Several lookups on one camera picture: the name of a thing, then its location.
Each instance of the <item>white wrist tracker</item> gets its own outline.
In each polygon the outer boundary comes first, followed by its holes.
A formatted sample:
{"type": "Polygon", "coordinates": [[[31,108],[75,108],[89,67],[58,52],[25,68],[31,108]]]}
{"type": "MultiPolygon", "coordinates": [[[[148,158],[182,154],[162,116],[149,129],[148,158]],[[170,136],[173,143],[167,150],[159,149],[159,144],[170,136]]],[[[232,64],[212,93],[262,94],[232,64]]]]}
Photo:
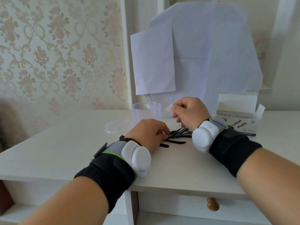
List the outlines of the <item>white wrist tracker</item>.
{"type": "Polygon", "coordinates": [[[219,132],[225,128],[228,128],[227,122],[220,117],[212,117],[209,121],[202,122],[199,128],[193,131],[194,146],[203,153],[207,152],[219,132]]]}
{"type": "Polygon", "coordinates": [[[107,143],[96,153],[109,153],[125,160],[140,178],[145,178],[151,166],[151,154],[146,147],[140,146],[133,140],[128,143],[117,141],[106,147],[107,143]]]}

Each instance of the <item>alcohol pads box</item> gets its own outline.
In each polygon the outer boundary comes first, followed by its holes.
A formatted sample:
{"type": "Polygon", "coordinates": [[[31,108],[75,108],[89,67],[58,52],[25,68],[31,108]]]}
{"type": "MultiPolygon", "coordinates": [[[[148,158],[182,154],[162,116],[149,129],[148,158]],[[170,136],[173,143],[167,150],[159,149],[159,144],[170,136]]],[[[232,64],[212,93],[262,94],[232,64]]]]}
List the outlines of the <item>alcohol pads box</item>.
{"type": "Polygon", "coordinates": [[[217,116],[227,121],[235,130],[256,136],[258,123],[265,110],[260,104],[255,111],[257,95],[257,93],[220,93],[217,116]]]}

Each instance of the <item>white desk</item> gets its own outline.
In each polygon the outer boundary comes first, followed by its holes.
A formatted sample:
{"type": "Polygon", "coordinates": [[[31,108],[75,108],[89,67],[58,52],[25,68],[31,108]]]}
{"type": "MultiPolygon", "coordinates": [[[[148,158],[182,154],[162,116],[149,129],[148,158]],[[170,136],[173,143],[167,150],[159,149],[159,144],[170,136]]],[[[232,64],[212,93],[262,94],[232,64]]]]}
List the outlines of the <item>white desk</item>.
{"type": "MultiPolygon", "coordinates": [[[[0,179],[22,182],[69,181],[87,166],[105,143],[118,140],[104,126],[131,120],[128,110],[86,110],[0,154],[0,179]]],[[[164,120],[170,130],[175,119],[164,120]]],[[[300,164],[300,112],[265,112],[258,136],[263,147],[300,164]]],[[[130,190],[163,194],[247,199],[236,179],[208,153],[198,152],[191,139],[184,145],[167,143],[152,155],[151,170],[130,190]]]]}

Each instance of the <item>wooden knob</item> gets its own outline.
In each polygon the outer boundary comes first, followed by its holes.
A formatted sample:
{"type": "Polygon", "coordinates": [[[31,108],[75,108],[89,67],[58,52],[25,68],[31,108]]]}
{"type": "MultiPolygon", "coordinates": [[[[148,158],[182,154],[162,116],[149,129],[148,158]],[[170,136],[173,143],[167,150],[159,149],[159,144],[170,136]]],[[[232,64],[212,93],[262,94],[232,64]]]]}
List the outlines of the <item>wooden knob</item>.
{"type": "Polygon", "coordinates": [[[206,201],[207,201],[207,207],[209,210],[215,212],[215,211],[218,211],[219,208],[220,208],[220,205],[219,203],[216,201],[215,198],[213,197],[208,197],[206,198],[206,201]]]}

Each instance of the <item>transparent cylinder jar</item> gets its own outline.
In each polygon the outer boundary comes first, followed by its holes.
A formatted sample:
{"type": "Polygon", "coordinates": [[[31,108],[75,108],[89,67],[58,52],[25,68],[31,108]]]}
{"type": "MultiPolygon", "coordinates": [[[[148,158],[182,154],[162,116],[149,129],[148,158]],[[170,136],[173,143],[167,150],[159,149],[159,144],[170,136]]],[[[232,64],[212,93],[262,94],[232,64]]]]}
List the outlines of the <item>transparent cylinder jar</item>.
{"type": "Polygon", "coordinates": [[[161,105],[157,102],[138,102],[131,106],[133,126],[143,119],[156,119],[160,121],[161,105]]]}

